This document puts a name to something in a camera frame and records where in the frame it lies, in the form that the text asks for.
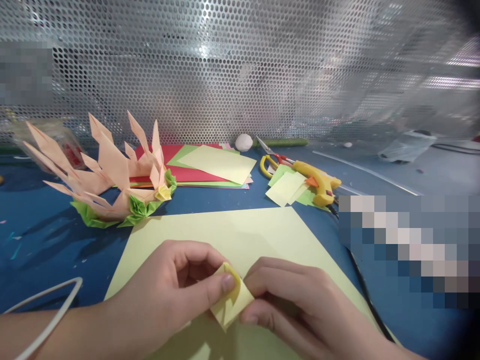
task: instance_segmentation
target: perforated metal sheet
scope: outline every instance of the perforated metal sheet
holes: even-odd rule
[[[127,109],[164,144],[479,129],[479,39],[455,1],[4,0],[0,41],[53,54],[52,103],[0,107],[0,143],[7,120],[63,117],[96,145],[88,112],[134,142]]]

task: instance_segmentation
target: pixelated blur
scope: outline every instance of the pixelated blur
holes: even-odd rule
[[[480,196],[340,196],[339,204],[340,241],[407,277],[400,291],[433,294],[427,307],[479,307]]]
[[[40,41],[0,41],[0,105],[51,102],[52,49]]]

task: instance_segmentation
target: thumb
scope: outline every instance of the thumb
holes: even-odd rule
[[[316,359],[325,350],[325,346],[298,321],[262,299],[254,300],[242,311],[240,322],[269,329],[303,358]]]
[[[181,289],[184,322],[206,312],[234,288],[234,277],[229,273],[219,273]]]

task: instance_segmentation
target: hand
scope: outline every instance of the hand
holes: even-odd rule
[[[386,340],[330,276],[317,267],[261,257],[244,283],[254,297],[294,303],[296,317],[265,299],[240,314],[244,324],[270,329],[305,359],[412,359],[420,357]]]
[[[163,242],[147,258],[105,302],[110,318],[119,324],[120,334],[115,336],[134,344],[129,348],[132,357],[155,351],[234,289],[232,275],[213,275],[225,261],[207,243],[173,240]]]

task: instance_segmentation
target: stack of colored paper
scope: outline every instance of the stack of colored paper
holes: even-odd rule
[[[241,156],[228,143],[163,145],[162,150],[165,166],[179,187],[248,189],[253,182],[250,170],[256,161]],[[135,152],[140,158],[144,151],[138,147]],[[151,185],[148,176],[130,178],[132,188]]]

